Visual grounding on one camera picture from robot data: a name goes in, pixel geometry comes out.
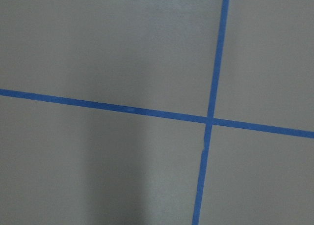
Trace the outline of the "blue tape grid lines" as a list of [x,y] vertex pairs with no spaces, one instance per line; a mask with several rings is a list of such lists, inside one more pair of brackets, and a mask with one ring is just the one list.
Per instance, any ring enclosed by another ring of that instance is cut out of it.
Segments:
[[219,30],[217,36],[217,43],[215,49],[215,59],[213,65],[213,73],[212,73],[212,81],[210,86],[210,95],[209,95],[209,103],[208,110],[206,116],[198,116],[198,115],[190,115],[184,113],[177,112],[166,112],[160,110],[152,110],[138,107],[130,107],[95,101],[87,101],[66,97],[59,97],[53,95],[45,95],[45,94],[37,94],[31,92],[23,92],[9,89],[1,89],[1,96],[20,98],[20,99],[28,99],[35,100],[41,102],[50,102],[57,103],[63,105],[71,105],[78,106],[84,108],[91,109],[99,109],[106,111],[113,111],[119,113],[130,113],[137,115],[145,115],[158,117],[163,119],[174,119],[186,122],[194,122],[201,123],[205,125],[204,131],[204,147],[201,154],[200,159],[200,167],[198,173],[198,181],[197,181],[197,189],[196,189],[196,197],[194,201],[193,208],[193,216],[192,216],[192,224],[197,225],[200,221],[201,215],[201,207],[202,207],[202,198],[204,192],[205,178],[207,172],[207,163],[209,158],[209,150],[210,150],[210,141],[212,136],[212,128],[213,126],[224,126],[224,127],[232,127],[237,129],[245,129],[245,130],[253,130],[265,133],[274,133],[286,136],[294,136],[294,137],[302,137],[312,139],[314,137],[314,133],[312,131],[305,131],[299,129],[285,128],[285,127],[277,127],[271,125],[263,125],[249,122],[241,122],[235,120],[227,120],[220,119],[214,116],[215,108],[216,108],[216,98],[218,93],[219,86],[219,78],[220,78],[220,70],[221,63],[224,51],[224,42],[227,28],[227,20],[228,20],[228,10],[229,10],[230,0],[222,0],[221,4],[221,12],[220,12],[220,20],[219,20]]

